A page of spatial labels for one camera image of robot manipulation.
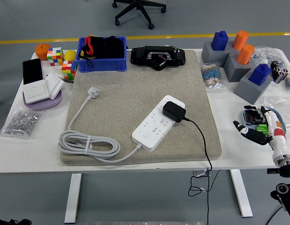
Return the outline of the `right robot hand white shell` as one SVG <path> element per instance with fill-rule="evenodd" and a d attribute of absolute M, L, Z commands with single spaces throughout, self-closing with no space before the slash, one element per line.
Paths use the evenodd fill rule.
<path fill-rule="evenodd" d="M 233 121 L 233 124 L 241 135 L 260 145 L 269 144 L 273 149 L 273 162 L 278 166 L 290 165 L 290 147 L 288 146 L 285 132 L 276 115 L 276 113 L 264 106 L 256 108 L 251 105 L 245 106 L 259 112 L 266 120 L 268 127 L 268 135 L 241 125 L 238 121 Z"/>

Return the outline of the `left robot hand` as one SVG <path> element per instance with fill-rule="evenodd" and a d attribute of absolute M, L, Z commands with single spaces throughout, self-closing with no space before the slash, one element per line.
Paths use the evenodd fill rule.
<path fill-rule="evenodd" d="M 0 220 L 0 225 L 31 225 L 32 222 L 29 219 L 22 219 L 21 221 L 13 220 L 10 221 L 4 221 Z"/>

